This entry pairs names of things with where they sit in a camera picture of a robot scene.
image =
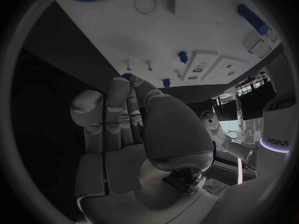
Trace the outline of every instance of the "blue knob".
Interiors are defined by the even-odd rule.
[[[164,85],[164,87],[165,87],[166,89],[168,89],[169,86],[170,86],[170,80],[169,80],[169,79],[164,79],[164,80],[163,80],[163,85]]]
[[[245,18],[261,36],[267,34],[268,26],[244,4],[238,6],[238,13]]]
[[[180,59],[181,62],[183,62],[183,63],[185,63],[185,64],[187,63],[187,61],[188,61],[188,57],[187,57],[186,52],[181,51],[181,52],[178,54],[178,56],[179,56],[179,59]]]

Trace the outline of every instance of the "ceiling hole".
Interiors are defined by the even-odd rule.
[[[194,69],[193,72],[202,72],[202,69],[199,68],[199,69]]]

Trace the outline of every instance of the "robotic hand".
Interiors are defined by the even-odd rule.
[[[200,119],[210,134],[213,142],[215,142],[217,150],[228,152],[231,155],[240,158],[249,166],[249,168],[255,170],[257,156],[256,148],[249,148],[242,144],[233,142],[231,137],[223,133],[215,113],[207,112]]]
[[[99,92],[84,91],[71,103],[74,122],[84,127],[86,151],[113,152],[143,142],[151,164],[171,172],[165,181],[193,193],[203,186],[201,174],[213,161],[214,145],[201,120],[186,104],[149,82],[132,74],[123,77],[114,78],[109,86],[104,122]],[[144,126],[137,99],[146,107]]]

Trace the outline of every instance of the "vent grille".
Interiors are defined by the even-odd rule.
[[[216,181],[215,179],[209,179],[208,181],[205,182],[205,184],[203,185],[207,190],[211,191],[211,192],[215,192],[218,188],[220,188],[222,186],[223,183],[220,183],[218,181]]]

